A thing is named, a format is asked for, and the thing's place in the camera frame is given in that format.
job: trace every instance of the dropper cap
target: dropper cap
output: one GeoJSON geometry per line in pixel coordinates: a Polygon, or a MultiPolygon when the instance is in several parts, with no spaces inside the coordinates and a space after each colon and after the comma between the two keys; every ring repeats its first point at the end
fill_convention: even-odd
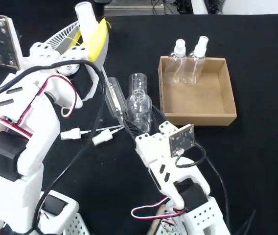
{"type": "Polygon", "coordinates": [[[202,58],[205,57],[207,51],[207,44],[209,39],[206,36],[201,36],[199,38],[198,44],[194,48],[193,54],[198,57],[202,58]]]}
{"type": "Polygon", "coordinates": [[[176,41],[176,45],[174,48],[174,54],[177,57],[183,57],[186,55],[186,47],[185,47],[185,41],[184,39],[178,39],[176,41]]]}

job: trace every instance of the black mat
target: black mat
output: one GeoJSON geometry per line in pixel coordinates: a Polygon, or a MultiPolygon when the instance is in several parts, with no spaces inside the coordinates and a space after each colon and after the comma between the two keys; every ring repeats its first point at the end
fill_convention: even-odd
{"type": "MultiPolygon", "coordinates": [[[[73,16],[17,16],[15,25],[27,54],[71,23],[73,16]]],[[[229,192],[232,229],[256,209],[250,235],[278,234],[278,15],[275,16],[144,16],[110,18],[112,25],[105,69],[116,76],[125,95],[127,77],[148,76],[148,93],[159,105],[157,67],[177,38],[192,50],[198,37],[209,37],[208,56],[225,57],[232,80],[238,118],[229,127],[196,127],[229,192]]],[[[99,93],[61,119],[62,130],[90,129],[99,93]]],[[[106,110],[102,126],[116,124],[106,110]]],[[[66,166],[84,141],[57,139],[45,159],[44,187],[66,166]]],[[[222,210],[219,181],[207,163],[200,166],[222,210]]],[[[96,235],[143,235],[150,223],[130,216],[133,207],[162,198],[125,132],[94,147],[73,167],[56,190],[80,204],[96,235]]]]}

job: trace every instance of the yellow object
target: yellow object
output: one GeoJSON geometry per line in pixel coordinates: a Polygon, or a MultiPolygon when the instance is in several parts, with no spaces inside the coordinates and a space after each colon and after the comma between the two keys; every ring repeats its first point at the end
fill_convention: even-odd
{"type": "Polygon", "coordinates": [[[90,38],[86,42],[83,42],[81,44],[82,46],[88,48],[89,61],[94,62],[97,60],[104,47],[107,36],[108,28],[106,25],[106,20],[102,19],[93,35],[90,36],[90,38]]]}
{"type": "MultiPolygon", "coordinates": [[[[80,31],[76,33],[75,37],[77,37],[77,36],[78,36],[78,40],[79,40],[79,38],[80,38],[80,31]]],[[[74,39],[74,38],[70,38],[70,37],[66,37],[66,38],[72,39],[72,42],[71,42],[69,48],[73,47],[73,46],[76,45],[76,44],[81,45],[81,44],[80,44],[76,39],[74,39]]]]}

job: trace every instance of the white cap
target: white cap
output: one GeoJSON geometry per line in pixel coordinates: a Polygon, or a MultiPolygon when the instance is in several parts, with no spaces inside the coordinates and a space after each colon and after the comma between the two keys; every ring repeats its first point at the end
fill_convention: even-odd
{"type": "Polygon", "coordinates": [[[69,131],[61,132],[61,140],[76,140],[81,139],[80,128],[73,128],[69,131]]]}
{"type": "Polygon", "coordinates": [[[79,20],[79,29],[84,42],[93,34],[98,27],[98,21],[94,16],[92,4],[83,1],[75,6],[77,18],[79,20]]]}
{"type": "Polygon", "coordinates": [[[207,44],[209,39],[206,36],[201,36],[199,38],[198,44],[194,48],[193,54],[198,57],[202,58],[205,57],[207,51],[207,44]]]}
{"type": "Polygon", "coordinates": [[[101,131],[100,134],[92,138],[94,145],[98,145],[100,143],[106,142],[113,139],[113,135],[109,129],[101,131]]]}
{"type": "Polygon", "coordinates": [[[174,48],[174,54],[177,57],[183,57],[186,55],[186,47],[185,47],[185,41],[184,39],[178,39],[176,41],[176,45],[174,48]]]}

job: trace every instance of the cardboard box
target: cardboard box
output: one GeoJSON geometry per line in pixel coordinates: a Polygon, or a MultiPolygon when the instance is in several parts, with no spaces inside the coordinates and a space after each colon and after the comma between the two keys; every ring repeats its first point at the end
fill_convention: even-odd
{"type": "Polygon", "coordinates": [[[169,59],[159,65],[161,110],[174,125],[228,126],[237,117],[232,85],[224,58],[207,58],[201,77],[193,86],[163,83],[162,73],[169,59]]]}

